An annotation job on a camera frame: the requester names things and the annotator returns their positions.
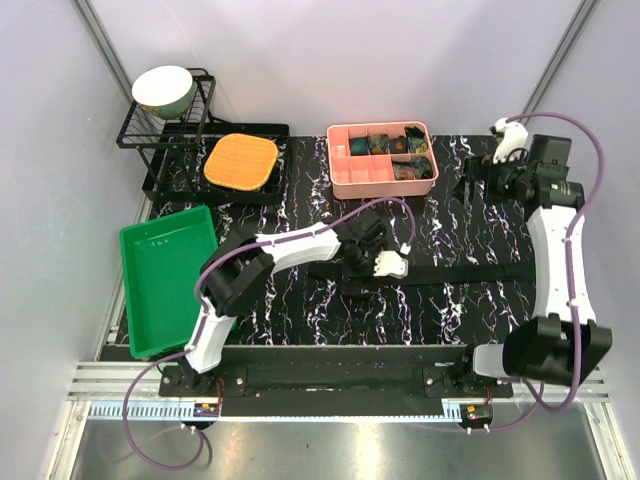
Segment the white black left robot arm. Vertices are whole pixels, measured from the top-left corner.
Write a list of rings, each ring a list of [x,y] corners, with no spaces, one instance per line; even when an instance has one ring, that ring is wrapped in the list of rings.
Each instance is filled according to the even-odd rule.
[[[198,320],[178,359],[179,372],[168,382],[196,396],[208,394],[236,319],[267,292],[272,275],[306,265],[308,274],[321,280],[371,278],[376,258],[388,245],[386,235],[372,211],[337,225],[318,222],[284,234],[230,235],[200,269]]]

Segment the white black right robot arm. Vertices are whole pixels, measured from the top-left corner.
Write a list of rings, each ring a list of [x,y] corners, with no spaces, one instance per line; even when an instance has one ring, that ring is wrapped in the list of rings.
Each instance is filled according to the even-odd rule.
[[[584,188],[568,179],[572,142],[534,135],[531,144],[501,144],[502,162],[490,155],[469,157],[454,188],[468,203],[473,186],[484,185],[487,203],[522,205],[534,251],[536,299],[532,317],[503,343],[472,349],[470,361],[454,371],[454,384],[466,396],[486,389],[490,378],[515,377],[580,386],[609,352],[610,329],[596,323],[584,274],[581,234]]]

